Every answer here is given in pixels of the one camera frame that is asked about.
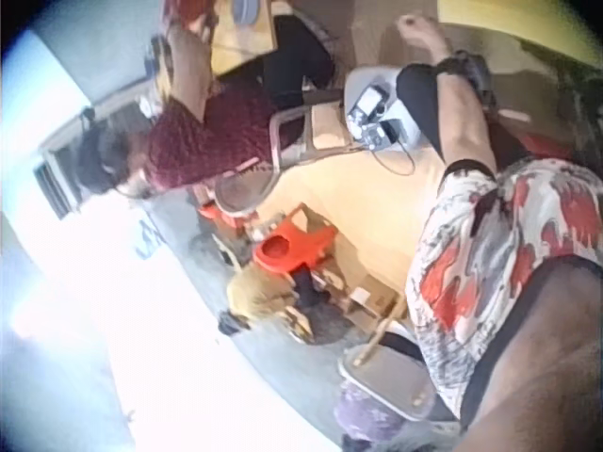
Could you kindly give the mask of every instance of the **table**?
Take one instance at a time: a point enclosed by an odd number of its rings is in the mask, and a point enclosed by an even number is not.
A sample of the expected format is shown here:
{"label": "table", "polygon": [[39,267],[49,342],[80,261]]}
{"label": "table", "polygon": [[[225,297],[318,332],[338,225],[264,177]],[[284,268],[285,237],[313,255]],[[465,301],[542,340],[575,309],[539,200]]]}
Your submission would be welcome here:
{"label": "table", "polygon": [[217,0],[215,10],[219,22],[214,32],[211,58],[214,74],[227,73],[255,57],[276,50],[270,1],[259,2],[260,10],[255,24],[237,26],[231,13],[233,0]]}

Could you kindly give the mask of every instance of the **red and white shorts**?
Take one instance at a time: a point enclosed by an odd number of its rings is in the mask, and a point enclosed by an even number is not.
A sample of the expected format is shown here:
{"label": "red and white shorts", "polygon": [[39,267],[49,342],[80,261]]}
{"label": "red and white shorts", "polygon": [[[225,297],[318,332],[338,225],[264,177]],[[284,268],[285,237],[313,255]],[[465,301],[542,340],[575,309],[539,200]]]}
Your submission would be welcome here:
{"label": "red and white shorts", "polygon": [[530,275],[545,260],[603,262],[603,183],[561,160],[496,179],[445,177],[406,283],[410,316],[438,393],[461,418],[467,385]]}

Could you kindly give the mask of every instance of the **dark hair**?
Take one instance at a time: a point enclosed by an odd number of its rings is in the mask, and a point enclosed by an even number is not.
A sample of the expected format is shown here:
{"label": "dark hair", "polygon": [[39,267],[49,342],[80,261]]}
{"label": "dark hair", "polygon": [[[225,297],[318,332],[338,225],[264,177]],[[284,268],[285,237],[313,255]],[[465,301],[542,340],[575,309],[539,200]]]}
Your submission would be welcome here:
{"label": "dark hair", "polygon": [[97,195],[115,188],[128,177],[128,151],[126,133],[112,130],[106,122],[96,122],[92,116],[77,151],[77,181]]}
{"label": "dark hair", "polygon": [[226,336],[233,336],[249,327],[236,318],[230,311],[222,311],[218,320],[218,331]]}

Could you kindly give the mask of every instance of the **raised hand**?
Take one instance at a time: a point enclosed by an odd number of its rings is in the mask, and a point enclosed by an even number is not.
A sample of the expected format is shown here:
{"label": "raised hand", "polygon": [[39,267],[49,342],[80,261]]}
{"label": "raised hand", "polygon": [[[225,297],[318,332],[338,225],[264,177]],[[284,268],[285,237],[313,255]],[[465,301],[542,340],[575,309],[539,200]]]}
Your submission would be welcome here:
{"label": "raised hand", "polygon": [[451,55],[450,45],[435,20],[421,14],[406,14],[399,17],[396,25],[409,44],[430,52],[434,64]]}

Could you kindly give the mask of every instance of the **black cable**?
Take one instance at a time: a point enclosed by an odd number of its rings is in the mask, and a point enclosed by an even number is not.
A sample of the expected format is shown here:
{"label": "black cable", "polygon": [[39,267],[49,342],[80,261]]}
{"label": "black cable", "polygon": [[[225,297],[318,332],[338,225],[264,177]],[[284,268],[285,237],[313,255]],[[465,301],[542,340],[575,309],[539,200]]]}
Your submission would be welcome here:
{"label": "black cable", "polygon": [[377,153],[374,153],[374,152],[371,152],[371,153],[373,154],[373,157],[375,157],[375,160],[377,160],[377,163],[379,163],[379,165],[384,167],[386,170],[388,170],[392,174],[396,174],[397,176],[401,176],[401,177],[412,176],[413,174],[415,174],[415,170],[416,170],[415,160],[410,155],[410,153],[406,150],[406,147],[400,142],[400,140],[398,140],[398,144],[401,146],[402,150],[404,151],[404,153],[406,154],[406,156],[408,157],[408,159],[411,161],[411,163],[413,165],[413,168],[410,170],[410,172],[407,172],[405,174],[394,171],[393,169],[389,168],[387,165],[385,165],[385,163],[382,161],[382,159],[377,156]]}

